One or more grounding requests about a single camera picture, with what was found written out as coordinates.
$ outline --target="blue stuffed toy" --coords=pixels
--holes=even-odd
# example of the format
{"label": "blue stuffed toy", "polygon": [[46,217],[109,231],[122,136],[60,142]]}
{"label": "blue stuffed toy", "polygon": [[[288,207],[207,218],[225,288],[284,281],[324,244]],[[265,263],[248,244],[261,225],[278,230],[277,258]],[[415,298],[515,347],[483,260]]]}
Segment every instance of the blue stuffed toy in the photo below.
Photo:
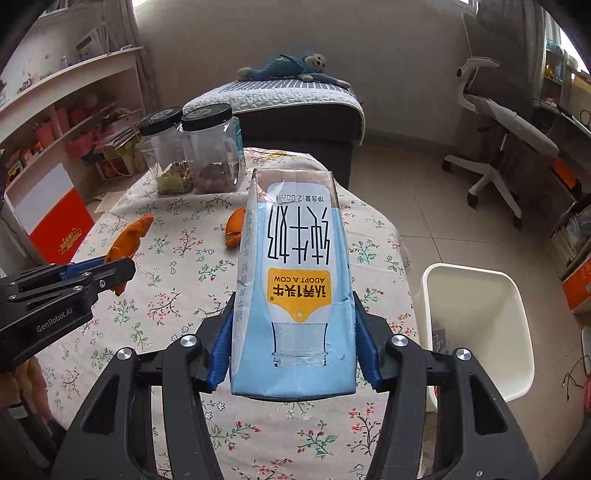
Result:
{"label": "blue stuffed toy", "polygon": [[238,80],[270,80],[282,78],[296,78],[302,82],[316,80],[323,83],[331,83],[341,88],[349,88],[351,85],[343,80],[329,77],[322,73],[324,70],[324,57],[317,53],[307,51],[303,57],[291,57],[278,55],[270,60],[262,70],[244,67],[238,70]]}

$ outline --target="trash can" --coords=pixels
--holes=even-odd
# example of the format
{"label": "trash can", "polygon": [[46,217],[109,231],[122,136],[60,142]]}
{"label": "trash can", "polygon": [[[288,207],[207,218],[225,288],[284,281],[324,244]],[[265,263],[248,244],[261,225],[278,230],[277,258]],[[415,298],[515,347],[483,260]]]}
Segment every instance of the trash can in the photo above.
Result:
{"label": "trash can", "polygon": [[[433,331],[445,329],[446,350],[468,348],[505,401],[527,393],[534,353],[521,295],[506,274],[444,263],[428,267],[414,297],[421,347],[433,350]],[[433,387],[427,410],[437,411]]]}

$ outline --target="plastic jar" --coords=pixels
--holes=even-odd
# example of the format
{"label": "plastic jar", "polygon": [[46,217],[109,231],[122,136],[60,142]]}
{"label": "plastic jar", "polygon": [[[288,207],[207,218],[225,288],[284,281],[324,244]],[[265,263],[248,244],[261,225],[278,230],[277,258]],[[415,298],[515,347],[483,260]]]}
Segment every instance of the plastic jar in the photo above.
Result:
{"label": "plastic jar", "polygon": [[182,116],[183,110],[177,106],[165,108],[148,115],[138,125],[143,137],[139,148],[161,194],[193,190],[193,178],[181,145]]}
{"label": "plastic jar", "polygon": [[235,192],[246,169],[240,120],[216,103],[183,115],[183,150],[198,194]]}

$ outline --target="person's hand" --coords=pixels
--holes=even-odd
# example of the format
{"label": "person's hand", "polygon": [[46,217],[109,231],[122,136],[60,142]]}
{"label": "person's hand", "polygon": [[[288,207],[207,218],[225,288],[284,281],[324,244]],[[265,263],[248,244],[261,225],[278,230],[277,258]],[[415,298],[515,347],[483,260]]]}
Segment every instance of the person's hand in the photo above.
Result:
{"label": "person's hand", "polygon": [[0,374],[0,410],[20,403],[21,391],[33,413],[51,420],[53,416],[47,399],[47,384],[37,357],[19,365],[12,373]]}

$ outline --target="milk carton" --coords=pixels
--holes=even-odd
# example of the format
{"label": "milk carton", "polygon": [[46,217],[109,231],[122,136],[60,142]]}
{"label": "milk carton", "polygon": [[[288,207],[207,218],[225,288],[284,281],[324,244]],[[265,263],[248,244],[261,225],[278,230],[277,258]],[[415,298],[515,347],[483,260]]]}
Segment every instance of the milk carton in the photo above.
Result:
{"label": "milk carton", "polygon": [[255,169],[242,228],[232,393],[355,392],[355,310],[332,173]]}

